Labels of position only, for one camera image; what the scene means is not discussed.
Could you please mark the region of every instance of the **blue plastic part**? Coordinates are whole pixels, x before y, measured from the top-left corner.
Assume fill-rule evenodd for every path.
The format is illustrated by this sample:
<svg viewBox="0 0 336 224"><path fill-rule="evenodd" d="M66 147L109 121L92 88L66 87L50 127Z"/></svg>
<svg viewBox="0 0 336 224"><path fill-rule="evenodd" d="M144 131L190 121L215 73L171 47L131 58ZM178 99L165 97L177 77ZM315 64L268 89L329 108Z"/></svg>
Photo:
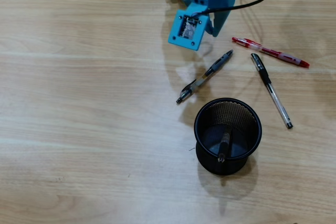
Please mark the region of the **blue plastic part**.
<svg viewBox="0 0 336 224"><path fill-rule="evenodd" d="M192 40L179 36L183 25L183 22L180 20L180 16L184 17L186 15L191 17L193 14L202 12L207 9L231 7L235 4L235 0L183 0L183 2L188 6L188 8L185 11L179 10L177 12L177 16L174 20L174 24L168 41L169 43L193 50L198 50L199 45L202 41L204 31L213 35L214 37L218 36L230 12L216 12L214 18L214 26L212 26L209 15L197 16L197 18L202 21L202 24L201 26L196 26L194 37Z"/></svg>
<svg viewBox="0 0 336 224"><path fill-rule="evenodd" d="M197 17L198 23L196 25L195 33L192 39L180 36L184 18L191 17L194 11L196 10L194 9L196 5L194 5L193 3L191 3L189 7L190 8L188 8L188 10L177 11L175 21L173 23L173 27L169 35L168 42L188 49L198 50L203 38L205 28L207 27L210 18L207 15Z"/></svg>

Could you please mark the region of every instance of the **black mesh pencil cup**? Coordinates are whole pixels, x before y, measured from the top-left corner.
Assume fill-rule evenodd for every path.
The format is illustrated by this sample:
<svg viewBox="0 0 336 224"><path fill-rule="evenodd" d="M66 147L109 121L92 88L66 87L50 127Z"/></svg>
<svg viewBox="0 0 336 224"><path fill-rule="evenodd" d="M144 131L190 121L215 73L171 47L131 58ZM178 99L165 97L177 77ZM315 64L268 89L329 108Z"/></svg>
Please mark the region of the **black mesh pencil cup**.
<svg viewBox="0 0 336 224"><path fill-rule="evenodd" d="M239 171L258 147L261 123L247 104L221 98L199 111L194 132L200 164L211 173L229 175Z"/></svg>

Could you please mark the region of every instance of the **wooden table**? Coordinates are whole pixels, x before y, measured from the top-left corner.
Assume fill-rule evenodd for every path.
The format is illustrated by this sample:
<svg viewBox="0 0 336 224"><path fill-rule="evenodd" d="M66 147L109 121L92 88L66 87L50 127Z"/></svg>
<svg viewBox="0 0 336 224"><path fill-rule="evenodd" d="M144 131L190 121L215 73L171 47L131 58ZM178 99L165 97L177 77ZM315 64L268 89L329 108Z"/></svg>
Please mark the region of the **wooden table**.
<svg viewBox="0 0 336 224"><path fill-rule="evenodd" d="M233 11L198 52L167 42L179 0L0 1L1 224L336 223L336 0ZM232 36L311 64L261 55L292 131ZM249 104L263 126L248 164L227 177L193 149L197 112L221 97Z"/></svg>

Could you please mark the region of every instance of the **pen tip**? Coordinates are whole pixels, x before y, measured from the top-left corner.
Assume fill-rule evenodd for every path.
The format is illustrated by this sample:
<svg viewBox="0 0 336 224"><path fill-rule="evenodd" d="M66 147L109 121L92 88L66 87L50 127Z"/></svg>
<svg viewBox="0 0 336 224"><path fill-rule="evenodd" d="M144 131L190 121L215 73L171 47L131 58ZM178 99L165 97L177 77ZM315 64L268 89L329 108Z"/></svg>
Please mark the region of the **pen tip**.
<svg viewBox="0 0 336 224"><path fill-rule="evenodd" d="M178 98L178 100L176 101L176 103L177 103L177 104L180 104L182 101L183 101L183 100L182 100L182 98L180 97L180 98Z"/></svg>
<svg viewBox="0 0 336 224"><path fill-rule="evenodd" d="M305 62L305 61L301 61L300 64L299 64L300 67L304 67L304 68L309 68L309 63Z"/></svg>
<svg viewBox="0 0 336 224"><path fill-rule="evenodd" d="M287 125L287 128L288 128L288 129L291 129L291 128L293 128L293 125L292 125L292 123L287 123L286 125Z"/></svg>
<svg viewBox="0 0 336 224"><path fill-rule="evenodd" d="M229 52L226 53L227 55L231 56L233 54L233 50L230 50Z"/></svg>

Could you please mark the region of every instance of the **black cable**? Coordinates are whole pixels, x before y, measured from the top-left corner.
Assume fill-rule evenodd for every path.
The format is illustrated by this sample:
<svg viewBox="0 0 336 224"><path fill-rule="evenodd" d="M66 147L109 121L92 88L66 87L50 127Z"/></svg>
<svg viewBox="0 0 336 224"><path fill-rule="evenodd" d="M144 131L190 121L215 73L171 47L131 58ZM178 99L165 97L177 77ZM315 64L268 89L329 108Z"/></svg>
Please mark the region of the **black cable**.
<svg viewBox="0 0 336 224"><path fill-rule="evenodd" d="M200 13L195 13L193 16L198 16L198 15L202 15L202 14L209 14L209 13L216 13L216 12L227 12L229 10L243 9L243 8L246 8L246 7L250 7L250 6L259 4L262 1L264 1L264 0L256 0L254 2L245 4L245 5L238 5L238 6L232 6L232 7L223 7L223 8L208 9L208 10L205 10L205 11L200 12Z"/></svg>

